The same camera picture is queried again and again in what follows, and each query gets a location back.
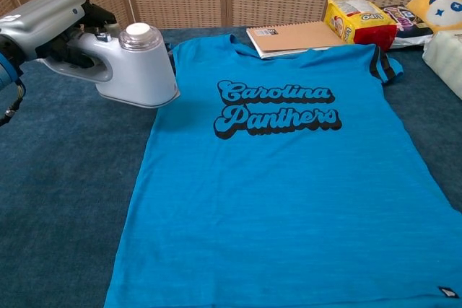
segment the dark blue rug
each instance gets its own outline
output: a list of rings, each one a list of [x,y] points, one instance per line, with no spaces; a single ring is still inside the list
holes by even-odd
[[[242,28],[166,30],[165,41]],[[391,52],[404,78],[387,100],[452,206],[462,211],[462,101],[422,49]],[[27,97],[0,128],[0,307],[101,307],[155,110],[101,98],[93,84],[24,67]],[[0,111],[14,99],[0,94]]]

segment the plush toy eye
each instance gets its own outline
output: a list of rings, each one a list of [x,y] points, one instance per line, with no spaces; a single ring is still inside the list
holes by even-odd
[[[457,1],[454,1],[451,5],[450,8],[456,12],[462,11],[462,4],[458,3]]]

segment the white cap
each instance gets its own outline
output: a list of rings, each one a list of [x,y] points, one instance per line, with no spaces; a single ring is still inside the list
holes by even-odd
[[[135,40],[147,39],[151,36],[149,33],[151,27],[146,23],[133,23],[126,28],[126,32]]]

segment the notebook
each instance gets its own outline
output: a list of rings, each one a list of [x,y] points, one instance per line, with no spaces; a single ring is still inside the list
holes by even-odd
[[[327,49],[345,45],[324,22],[252,27],[247,29],[247,35],[260,58],[301,53],[310,48]]]

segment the yellow stuffed toy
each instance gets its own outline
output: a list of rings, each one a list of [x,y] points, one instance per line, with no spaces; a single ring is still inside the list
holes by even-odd
[[[407,8],[433,32],[462,29],[462,0],[411,0]]]

